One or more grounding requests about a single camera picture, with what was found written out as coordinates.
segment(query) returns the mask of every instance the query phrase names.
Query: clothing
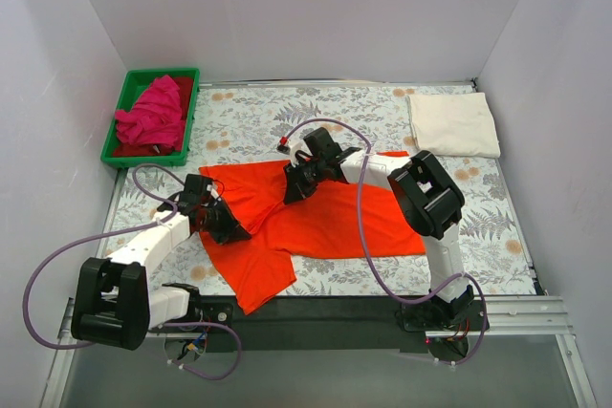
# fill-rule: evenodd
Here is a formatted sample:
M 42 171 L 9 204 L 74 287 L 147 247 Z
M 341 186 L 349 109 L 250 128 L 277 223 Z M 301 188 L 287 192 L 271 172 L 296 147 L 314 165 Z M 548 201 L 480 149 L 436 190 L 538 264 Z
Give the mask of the clothing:
M 162 78 L 170 78 L 168 75 L 165 75 Z M 183 128 L 179 133 L 180 143 L 174 141 L 171 145 L 164 145 L 161 143 L 158 144 L 144 144 L 144 145 L 133 145 L 130 143 L 121 143 L 113 152 L 113 157 L 156 157 L 156 156 L 164 156 L 169 155 L 173 151 L 177 150 L 177 145 L 180 145 L 178 150 L 183 148 L 183 137 L 185 131 L 185 121 L 187 119 L 187 113 L 189 111 L 189 104 L 191 102 L 191 92 L 193 91 L 193 78 L 188 76 L 175 76 L 171 78 L 172 81 L 178 87 L 178 96 L 179 96 L 179 108 L 181 114 L 181 121 L 183 122 Z M 173 87 L 168 83 L 167 87 L 172 89 L 172 91 L 168 94 L 169 97 L 174 98 L 175 92 Z M 142 94 L 136 104 L 139 104 L 142 97 L 147 93 L 148 89 Z
M 182 115 L 179 86 L 164 75 L 144 90 L 129 112 L 115 112 L 117 139 L 128 145 L 164 145 L 181 150 L 185 131 Z
M 363 256 L 357 186 L 320 183 L 310 198 L 285 205 L 285 164 L 268 161 L 200 168 L 203 175 L 222 184 L 223 199 L 252 236 L 248 241 L 218 246 L 207 233 L 200 233 L 212 264 L 233 288 L 245 313 L 255 311 L 295 281 L 292 254 L 327 259 Z M 421 238 L 405 221 L 392 192 L 365 185 L 362 215 L 373 256 L 425 253 Z
M 434 155 L 499 158 L 499 141 L 484 93 L 411 95 L 417 145 Z

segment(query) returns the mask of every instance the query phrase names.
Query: glass panel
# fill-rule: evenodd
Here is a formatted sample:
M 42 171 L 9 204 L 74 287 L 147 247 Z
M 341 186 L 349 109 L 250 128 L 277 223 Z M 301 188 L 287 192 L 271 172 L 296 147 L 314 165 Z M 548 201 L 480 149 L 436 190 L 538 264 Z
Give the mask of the glass panel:
M 577 406 L 554 336 L 488 336 L 455 371 L 391 350 L 249 352 L 220 382 L 167 366 L 163 343 L 77 351 L 62 406 Z M 234 357 L 208 354 L 195 365 L 221 373 Z

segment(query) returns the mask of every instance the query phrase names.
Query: pink cloth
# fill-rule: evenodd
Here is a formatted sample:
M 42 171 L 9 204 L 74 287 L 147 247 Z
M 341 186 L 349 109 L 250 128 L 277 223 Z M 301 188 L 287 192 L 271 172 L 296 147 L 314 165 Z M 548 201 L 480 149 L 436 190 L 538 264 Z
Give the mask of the pink cloth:
M 164 75 L 156 78 L 129 112 L 115 112 L 117 139 L 128 145 L 161 145 L 183 148 L 185 120 L 181 119 L 179 86 Z

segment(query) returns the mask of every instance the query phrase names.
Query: cream towel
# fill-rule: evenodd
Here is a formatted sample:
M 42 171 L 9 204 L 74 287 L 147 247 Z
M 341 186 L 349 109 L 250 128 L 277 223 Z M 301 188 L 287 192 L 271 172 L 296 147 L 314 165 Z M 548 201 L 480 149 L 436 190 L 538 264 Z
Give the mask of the cream towel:
M 408 105 L 419 149 L 434 155 L 499 158 L 495 123 L 484 93 L 411 95 Z

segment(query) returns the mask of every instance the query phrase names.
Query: orange shirt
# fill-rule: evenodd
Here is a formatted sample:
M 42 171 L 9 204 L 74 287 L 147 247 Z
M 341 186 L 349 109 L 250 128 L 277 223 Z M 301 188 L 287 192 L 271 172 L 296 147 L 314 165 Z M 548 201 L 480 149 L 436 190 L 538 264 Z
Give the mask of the orange shirt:
M 313 258 L 359 258 L 357 186 L 323 182 L 313 196 L 285 205 L 287 161 L 205 166 L 200 173 L 220 181 L 223 199 L 251 239 L 217 245 L 201 232 L 212 264 L 236 293 L 246 314 L 295 282 L 292 254 Z M 393 193 L 363 188 L 363 224 L 374 257 L 424 254 L 418 234 L 405 221 Z

